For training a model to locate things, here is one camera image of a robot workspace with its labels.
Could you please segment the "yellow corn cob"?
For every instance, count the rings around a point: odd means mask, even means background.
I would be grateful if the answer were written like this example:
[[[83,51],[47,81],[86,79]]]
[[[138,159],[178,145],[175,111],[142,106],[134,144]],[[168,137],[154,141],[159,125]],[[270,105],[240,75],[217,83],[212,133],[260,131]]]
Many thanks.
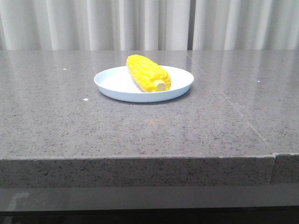
[[[167,70],[142,55],[130,55],[127,68],[131,77],[144,92],[168,91],[171,77]]]

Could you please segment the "light blue round plate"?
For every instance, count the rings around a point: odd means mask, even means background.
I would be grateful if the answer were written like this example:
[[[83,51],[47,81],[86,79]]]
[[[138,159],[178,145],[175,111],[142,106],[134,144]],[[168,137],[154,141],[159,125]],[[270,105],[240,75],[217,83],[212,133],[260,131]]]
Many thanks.
[[[104,95],[133,103],[154,103],[174,99],[185,94],[191,87],[194,76],[183,69],[162,66],[171,78],[171,88],[168,91],[143,92],[132,79],[126,66],[104,70],[94,77],[98,89]]]

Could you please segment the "white pleated curtain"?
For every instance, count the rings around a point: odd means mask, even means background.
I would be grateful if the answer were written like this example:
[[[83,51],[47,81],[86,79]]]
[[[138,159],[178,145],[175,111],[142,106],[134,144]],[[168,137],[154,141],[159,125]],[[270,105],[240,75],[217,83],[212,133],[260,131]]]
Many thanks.
[[[2,50],[298,49],[296,0],[3,0]]]

